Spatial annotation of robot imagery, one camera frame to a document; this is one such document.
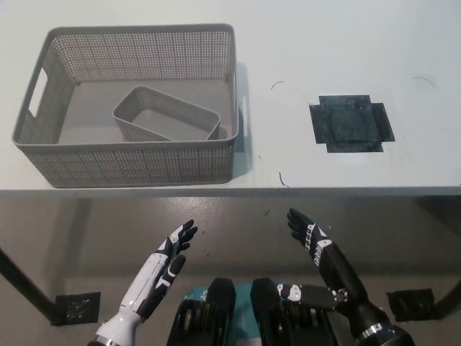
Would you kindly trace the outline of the white and black left hand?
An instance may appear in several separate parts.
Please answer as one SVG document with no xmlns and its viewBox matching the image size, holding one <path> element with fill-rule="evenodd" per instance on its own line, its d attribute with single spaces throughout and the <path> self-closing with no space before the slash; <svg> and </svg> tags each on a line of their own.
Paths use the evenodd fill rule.
<svg viewBox="0 0 461 346">
<path fill-rule="evenodd" d="M 134 345 L 137 328 L 148 320 L 182 270 L 182 252 L 198 227 L 189 220 L 169 234 L 144 262 L 121 300 L 117 313 L 96 331 L 90 345 Z"/>
</svg>

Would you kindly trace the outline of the black right hand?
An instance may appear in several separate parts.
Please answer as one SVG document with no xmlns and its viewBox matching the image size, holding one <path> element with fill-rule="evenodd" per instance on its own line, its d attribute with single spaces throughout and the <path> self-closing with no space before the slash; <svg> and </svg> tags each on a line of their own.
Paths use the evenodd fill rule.
<svg viewBox="0 0 461 346">
<path fill-rule="evenodd" d="M 352 337 L 359 345 L 389 345 L 394 332 L 388 315 L 371 303 L 365 286 L 338 245 L 300 211 L 289 209 L 287 219 L 292 237 L 308 252 L 326 287 L 278 284 L 279 297 L 339 312 L 348 319 Z"/>
</svg>

